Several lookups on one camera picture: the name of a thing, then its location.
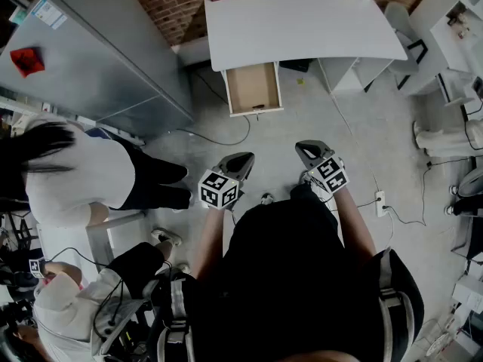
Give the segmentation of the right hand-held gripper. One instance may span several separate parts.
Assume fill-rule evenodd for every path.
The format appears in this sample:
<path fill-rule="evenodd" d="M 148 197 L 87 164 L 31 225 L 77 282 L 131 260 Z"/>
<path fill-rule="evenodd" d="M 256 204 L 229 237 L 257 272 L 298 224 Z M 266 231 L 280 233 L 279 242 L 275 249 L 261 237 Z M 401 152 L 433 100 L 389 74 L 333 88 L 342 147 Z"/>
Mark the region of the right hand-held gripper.
<path fill-rule="evenodd" d="M 328 194 L 334 194 L 349 183 L 343 161 L 335 151 L 320 140 L 303 140 L 295 144 L 295 151 L 308 174 Z"/>

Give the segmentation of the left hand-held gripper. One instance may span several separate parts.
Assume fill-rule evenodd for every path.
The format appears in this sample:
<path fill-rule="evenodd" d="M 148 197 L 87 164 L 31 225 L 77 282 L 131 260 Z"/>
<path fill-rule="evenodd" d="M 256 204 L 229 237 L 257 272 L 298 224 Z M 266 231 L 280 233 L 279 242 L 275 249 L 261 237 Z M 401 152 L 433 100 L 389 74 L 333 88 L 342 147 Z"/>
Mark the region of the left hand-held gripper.
<path fill-rule="evenodd" d="M 205 208 L 230 208 L 242 195 L 243 182 L 248 178 L 255 162 L 253 152 L 227 155 L 198 182 L 198 199 Z"/>

